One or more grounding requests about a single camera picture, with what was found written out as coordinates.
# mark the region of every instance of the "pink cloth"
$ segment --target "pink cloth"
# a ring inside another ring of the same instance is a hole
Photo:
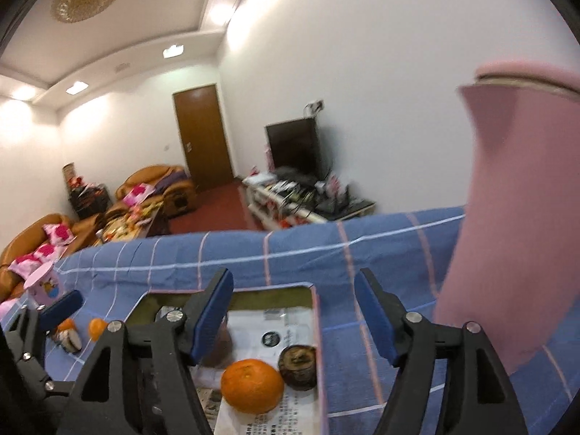
[[[475,161],[434,320],[479,322],[513,372],[580,294],[580,103],[515,86],[461,92]]]
[[[73,232],[66,224],[45,224],[42,228],[54,246],[63,247],[74,240]]]
[[[27,253],[26,255],[15,258],[8,267],[8,270],[21,276],[22,279],[27,279],[40,265],[42,265],[42,262],[38,258],[32,253]]]
[[[33,255],[42,263],[46,263],[48,261],[58,260],[62,257],[66,249],[62,245],[43,244],[34,251]]]
[[[4,316],[7,315],[8,311],[12,308],[13,305],[16,304],[18,299],[8,299],[2,303],[0,303],[0,319],[4,319]]]
[[[123,203],[129,207],[137,206],[147,199],[155,191],[155,188],[147,183],[134,186],[127,196],[123,198]]]

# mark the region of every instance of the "wooden door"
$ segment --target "wooden door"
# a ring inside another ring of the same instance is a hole
[[[234,174],[221,123],[216,86],[174,93],[173,102],[183,151],[198,191],[231,183]]]

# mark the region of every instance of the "mandarin orange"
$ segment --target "mandarin orange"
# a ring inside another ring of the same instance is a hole
[[[64,332],[70,329],[76,330],[76,325],[74,321],[69,317],[64,321],[60,322],[59,326],[56,328],[59,332]]]
[[[89,337],[92,341],[97,341],[106,328],[107,323],[104,320],[98,317],[94,318],[89,324]]]
[[[279,404],[283,393],[282,376],[261,360],[237,361],[221,376],[221,394],[241,413],[269,412]]]

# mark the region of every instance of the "wall light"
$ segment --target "wall light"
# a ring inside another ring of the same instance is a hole
[[[163,58],[168,59],[171,57],[177,57],[181,54],[183,54],[183,46],[177,46],[174,44],[169,49],[163,51]]]
[[[227,4],[219,4],[214,6],[210,11],[210,18],[215,24],[223,26],[231,20],[234,12],[236,12],[234,7]]]
[[[19,101],[30,101],[36,96],[36,88],[33,86],[21,86],[12,93],[12,98]]]
[[[74,85],[67,90],[67,93],[69,95],[76,95],[82,90],[86,90],[88,87],[89,86],[85,82],[74,82]]]

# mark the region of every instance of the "leather armchair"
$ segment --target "leather armchair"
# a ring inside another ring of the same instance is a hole
[[[0,302],[19,298],[24,292],[24,280],[8,270],[10,264],[15,258],[32,253],[47,242],[47,236],[42,229],[44,224],[60,223],[66,224],[75,235],[74,241],[63,254],[63,257],[67,257],[95,242],[95,232],[103,225],[103,215],[94,215],[75,223],[68,216],[49,214],[19,233],[0,255]]]
[[[160,180],[177,171],[185,171],[179,165],[151,165],[145,167],[125,180],[115,192],[118,201],[106,212],[106,218],[125,214],[129,208],[123,203],[123,198],[129,194],[134,186],[146,183],[155,186]],[[188,178],[171,184],[161,195],[149,196],[141,206],[163,200],[163,208],[168,217],[178,216],[195,208],[195,184]]]

